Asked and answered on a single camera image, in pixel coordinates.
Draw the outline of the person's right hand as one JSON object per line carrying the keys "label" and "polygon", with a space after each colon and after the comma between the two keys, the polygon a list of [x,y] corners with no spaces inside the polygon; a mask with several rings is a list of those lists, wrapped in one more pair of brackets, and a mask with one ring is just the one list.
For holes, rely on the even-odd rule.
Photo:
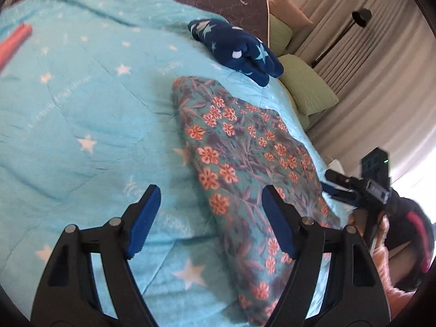
{"label": "person's right hand", "polygon": [[[368,222],[368,215],[369,213],[367,210],[354,209],[349,215],[348,225],[355,226],[360,235],[364,236],[364,231]],[[371,254],[373,254],[376,249],[384,246],[385,239],[389,231],[389,220],[384,212],[379,214],[376,223],[378,224],[378,229],[376,230],[373,242],[369,245]]]}

